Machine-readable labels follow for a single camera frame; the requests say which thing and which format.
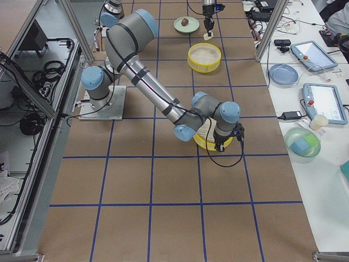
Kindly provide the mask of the green sponge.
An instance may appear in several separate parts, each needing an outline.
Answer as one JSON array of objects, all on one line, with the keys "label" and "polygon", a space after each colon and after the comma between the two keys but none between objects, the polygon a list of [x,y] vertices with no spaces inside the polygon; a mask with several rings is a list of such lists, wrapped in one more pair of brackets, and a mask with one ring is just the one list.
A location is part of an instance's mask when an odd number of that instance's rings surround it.
[{"label": "green sponge", "polygon": [[313,134],[313,133],[305,136],[304,140],[308,143],[308,145],[310,147],[315,147],[316,145],[318,145],[320,143],[320,141],[317,138],[317,136],[315,134]]}]

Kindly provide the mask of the brown bun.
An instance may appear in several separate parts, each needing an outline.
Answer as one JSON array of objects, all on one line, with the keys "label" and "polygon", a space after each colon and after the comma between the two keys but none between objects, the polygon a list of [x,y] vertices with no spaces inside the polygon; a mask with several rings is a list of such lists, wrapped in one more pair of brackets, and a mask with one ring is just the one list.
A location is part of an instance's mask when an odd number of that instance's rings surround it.
[{"label": "brown bun", "polygon": [[188,20],[187,18],[183,18],[180,24],[181,24],[183,27],[185,27],[185,26],[188,25],[188,23],[189,23],[189,20]]}]

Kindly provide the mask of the green glass bowl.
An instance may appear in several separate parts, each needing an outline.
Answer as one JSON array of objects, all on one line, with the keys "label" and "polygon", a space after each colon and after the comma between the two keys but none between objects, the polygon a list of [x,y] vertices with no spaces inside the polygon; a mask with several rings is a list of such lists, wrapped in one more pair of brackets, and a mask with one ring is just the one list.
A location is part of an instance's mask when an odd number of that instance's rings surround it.
[{"label": "green glass bowl", "polygon": [[310,163],[321,151],[320,139],[306,128],[291,128],[284,135],[284,141],[292,163]]}]

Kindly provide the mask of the black monitor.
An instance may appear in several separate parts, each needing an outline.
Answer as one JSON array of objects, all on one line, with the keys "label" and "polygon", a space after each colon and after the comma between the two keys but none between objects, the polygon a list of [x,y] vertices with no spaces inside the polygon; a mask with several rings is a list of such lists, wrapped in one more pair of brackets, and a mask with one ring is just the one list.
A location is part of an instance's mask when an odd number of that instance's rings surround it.
[{"label": "black monitor", "polygon": [[48,48],[47,41],[48,38],[43,29],[38,24],[37,20],[34,20],[19,47],[19,52],[35,51],[38,57],[43,57]]}]

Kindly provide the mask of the blue sponge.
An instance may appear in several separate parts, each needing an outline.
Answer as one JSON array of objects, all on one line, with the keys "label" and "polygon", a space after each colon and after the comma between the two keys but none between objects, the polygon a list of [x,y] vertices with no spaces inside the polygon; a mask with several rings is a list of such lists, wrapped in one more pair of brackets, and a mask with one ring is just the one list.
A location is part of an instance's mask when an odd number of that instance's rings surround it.
[{"label": "blue sponge", "polygon": [[294,141],[291,146],[290,149],[296,153],[297,155],[301,155],[303,154],[306,150],[308,150],[310,148],[310,146],[308,145],[308,143],[304,140],[304,138],[300,138],[296,141]]}]

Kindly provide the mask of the lower teach pendant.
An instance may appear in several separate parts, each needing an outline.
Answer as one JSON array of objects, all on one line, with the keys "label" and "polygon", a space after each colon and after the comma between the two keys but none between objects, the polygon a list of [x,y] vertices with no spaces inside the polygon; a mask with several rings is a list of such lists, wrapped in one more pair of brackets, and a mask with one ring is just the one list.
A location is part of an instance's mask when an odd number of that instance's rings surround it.
[{"label": "lower teach pendant", "polygon": [[305,83],[302,88],[305,111],[312,120],[323,115],[330,124],[348,124],[338,88],[334,85]]}]

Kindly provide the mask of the aluminium frame post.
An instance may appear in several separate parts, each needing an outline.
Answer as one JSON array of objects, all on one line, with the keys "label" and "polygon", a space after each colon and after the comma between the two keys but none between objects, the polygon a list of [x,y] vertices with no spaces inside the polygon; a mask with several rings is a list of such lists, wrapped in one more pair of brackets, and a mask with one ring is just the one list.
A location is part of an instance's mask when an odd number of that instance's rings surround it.
[{"label": "aluminium frame post", "polygon": [[267,28],[265,30],[265,33],[260,41],[260,44],[258,46],[258,49],[256,51],[255,55],[255,61],[260,62],[264,52],[266,51],[269,42],[272,38],[272,35],[274,34],[274,31],[276,30],[276,27],[286,9],[288,0],[279,0],[276,3],[275,9],[271,14],[269,23],[267,25]]}]

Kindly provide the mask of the yellow bamboo steamer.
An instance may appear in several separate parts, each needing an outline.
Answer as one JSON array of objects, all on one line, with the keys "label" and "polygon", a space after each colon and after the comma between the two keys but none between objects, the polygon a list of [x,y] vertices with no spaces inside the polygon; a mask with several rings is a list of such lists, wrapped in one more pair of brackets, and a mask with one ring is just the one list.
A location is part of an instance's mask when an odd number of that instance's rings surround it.
[{"label": "yellow bamboo steamer", "polygon": [[210,43],[198,43],[188,50],[188,65],[198,73],[215,71],[221,61],[220,49]]},{"label": "yellow bamboo steamer", "polygon": [[216,120],[208,118],[205,123],[197,130],[193,140],[204,150],[217,151],[213,137]]}]

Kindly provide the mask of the upper teach pendant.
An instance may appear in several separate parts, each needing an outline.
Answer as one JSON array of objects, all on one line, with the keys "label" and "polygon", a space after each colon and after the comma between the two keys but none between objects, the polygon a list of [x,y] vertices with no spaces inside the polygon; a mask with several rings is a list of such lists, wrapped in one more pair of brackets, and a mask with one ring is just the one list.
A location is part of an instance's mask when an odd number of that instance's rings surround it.
[{"label": "upper teach pendant", "polygon": [[298,61],[314,72],[338,66],[338,63],[313,40],[292,44],[290,49]]}]

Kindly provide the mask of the pale green plate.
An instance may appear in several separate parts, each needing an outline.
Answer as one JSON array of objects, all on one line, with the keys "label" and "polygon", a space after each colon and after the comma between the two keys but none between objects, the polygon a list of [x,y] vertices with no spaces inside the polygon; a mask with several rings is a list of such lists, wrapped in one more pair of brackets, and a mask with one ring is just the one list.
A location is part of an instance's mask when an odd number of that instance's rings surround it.
[{"label": "pale green plate", "polygon": [[[189,23],[187,26],[183,27],[180,23],[182,21],[183,18],[187,18],[189,20]],[[182,16],[177,18],[174,23],[174,28],[180,32],[180,33],[184,33],[184,34],[189,34],[189,33],[193,33],[195,32],[199,26],[200,23],[197,19],[193,18],[193,17],[189,17],[189,16]]]}]

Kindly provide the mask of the white steamed bun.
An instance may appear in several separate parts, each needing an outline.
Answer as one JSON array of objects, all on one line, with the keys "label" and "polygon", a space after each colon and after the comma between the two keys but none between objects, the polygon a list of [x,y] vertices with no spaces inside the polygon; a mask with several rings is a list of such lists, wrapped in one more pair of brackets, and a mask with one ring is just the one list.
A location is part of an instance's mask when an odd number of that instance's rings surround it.
[{"label": "white steamed bun", "polygon": [[208,41],[208,40],[213,38],[213,33],[212,32],[205,33],[203,35],[203,38],[204,38],[205,41]]}]

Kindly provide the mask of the teach pendant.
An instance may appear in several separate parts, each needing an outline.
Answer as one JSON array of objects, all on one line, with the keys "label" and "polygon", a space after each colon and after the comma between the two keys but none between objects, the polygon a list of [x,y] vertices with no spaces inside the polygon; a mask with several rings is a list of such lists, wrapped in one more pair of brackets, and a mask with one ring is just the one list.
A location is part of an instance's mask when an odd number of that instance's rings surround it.
[{"label": "teach pendant", "polygon": [[298,61],[314,72],[338,66],[338,63],[313,40],[292,44],[290,49]]},{"label": "teach pendant", "polygon": [[302,88],[305,111],[312,120],[323,115],[330,124],[348,124],[338,88],[334,85],[305,83]]}]

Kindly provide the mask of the black webcam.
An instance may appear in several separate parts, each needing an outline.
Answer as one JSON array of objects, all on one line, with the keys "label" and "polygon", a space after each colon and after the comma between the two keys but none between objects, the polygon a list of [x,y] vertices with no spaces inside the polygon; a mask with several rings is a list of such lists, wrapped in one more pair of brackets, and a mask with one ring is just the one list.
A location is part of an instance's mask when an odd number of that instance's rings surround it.
[{"label": "black webcam", "polygon": [[289,39],[275,39],[274,45],[282,53],[286,53],[290,50],[291,41]]}]

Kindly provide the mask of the blue plate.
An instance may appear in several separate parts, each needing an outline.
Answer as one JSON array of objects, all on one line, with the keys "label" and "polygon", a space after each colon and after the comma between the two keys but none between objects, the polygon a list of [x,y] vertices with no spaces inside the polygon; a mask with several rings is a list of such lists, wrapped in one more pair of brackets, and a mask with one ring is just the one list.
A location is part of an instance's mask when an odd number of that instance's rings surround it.
[{"label": "blue plate", "polygon": [[298,72],[290,65],[275,64],[269,70],[272,80],[282,86],[292,86],[298,83]]}]

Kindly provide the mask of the teal box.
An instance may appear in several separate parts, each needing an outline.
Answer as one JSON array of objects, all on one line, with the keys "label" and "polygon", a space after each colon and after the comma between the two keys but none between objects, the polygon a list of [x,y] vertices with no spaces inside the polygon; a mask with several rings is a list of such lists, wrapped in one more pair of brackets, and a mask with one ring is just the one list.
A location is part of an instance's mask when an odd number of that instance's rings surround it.
[{"label": "teal box", "polygon": [[349,181],[349,160],[346,161],[344,164],[340,165],[341,173],[344,175],[346,180]]}]

